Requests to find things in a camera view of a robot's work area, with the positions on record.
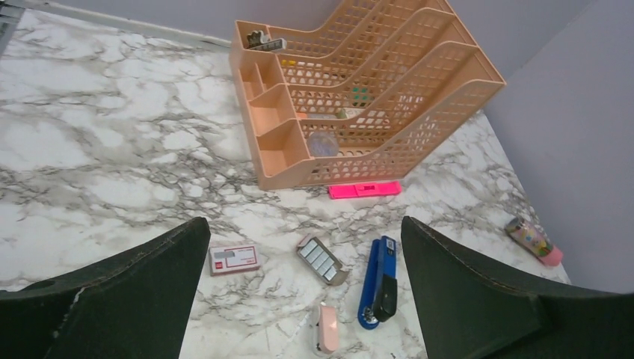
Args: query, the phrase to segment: box of staples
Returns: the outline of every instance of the box of staples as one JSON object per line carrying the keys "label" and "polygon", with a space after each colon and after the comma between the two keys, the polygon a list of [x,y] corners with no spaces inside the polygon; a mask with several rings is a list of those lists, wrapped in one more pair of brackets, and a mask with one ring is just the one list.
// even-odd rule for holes
{"label": "box of staples", "polygon": [[343,264],[317,237],[307,236],[297,246],[298,256],[329,286],[340,286],[348,277]]}
{"label": "box of staples", "polygon": [[230,245],[209,249],[211,275],[255,271],[262,260],[255,245]]}

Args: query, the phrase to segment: desk organizer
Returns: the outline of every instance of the desk organizer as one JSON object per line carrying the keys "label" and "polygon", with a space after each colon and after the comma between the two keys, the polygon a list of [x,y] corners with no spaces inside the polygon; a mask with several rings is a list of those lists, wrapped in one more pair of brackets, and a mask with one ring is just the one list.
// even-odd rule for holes
{"label": "desk organizer", "polygon": [[[252,31],[287,49],[246,49]],[[237,21],[230,62],[265,190],[399,180],[505,86],[445,0],[345,0],[315,31]],[[337,156],[311,156],[315,132]]]}

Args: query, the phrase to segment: clear plastic item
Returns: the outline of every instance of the clear plastic item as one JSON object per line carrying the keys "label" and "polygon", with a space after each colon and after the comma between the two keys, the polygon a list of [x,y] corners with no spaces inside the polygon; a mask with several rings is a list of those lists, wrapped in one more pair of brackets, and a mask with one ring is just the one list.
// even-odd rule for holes
{"label": "clear plastic item", "polygon": [[314,157],[333,157],[339,152],[339,144],[328,132],[313,132],[308,136],[308,150]]}

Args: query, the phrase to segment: marble surface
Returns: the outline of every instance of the marble surface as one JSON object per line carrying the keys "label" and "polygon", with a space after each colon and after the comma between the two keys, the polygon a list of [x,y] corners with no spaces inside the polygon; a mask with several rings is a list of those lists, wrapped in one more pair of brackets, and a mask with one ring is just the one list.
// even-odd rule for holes
{"label": "marble surface", "polygon": [[[333,358],[426,358],[402,255],[399,306],[355,319],[371,240],[412,215],[524,271],[567,282],[500,230],[535,214],[487,118],[476,115],[396,197],[260,191],[223,51],[27,11],[0,61],[0,289],[18,290],[139,245],[194,216],[214,245],[258,243],[257,272],[203,269],[181,358],[312,358],[306,323],[339,308]],[[351,274],[326,287],[294,254],[321,238]]]}

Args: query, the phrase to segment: pink cap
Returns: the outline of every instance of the pink cap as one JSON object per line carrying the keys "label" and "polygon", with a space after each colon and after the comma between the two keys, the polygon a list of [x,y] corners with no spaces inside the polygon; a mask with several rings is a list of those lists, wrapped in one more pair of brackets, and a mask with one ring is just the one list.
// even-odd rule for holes
{"label": "pink cap", "polygon": [[334,307],[320,306],[318,329],[319,350],[326,354],[333,354],[339,348],[339,331]]}
{"label": "pink cap", "polygon": [[553,250],[550,251],[548,255],[538,258],[543,264],[551,267],[556,267],[559,266],[559,263],[561,263],[561,258],[563,257],[564,254],[559,250],[559,248],[553,245]]}

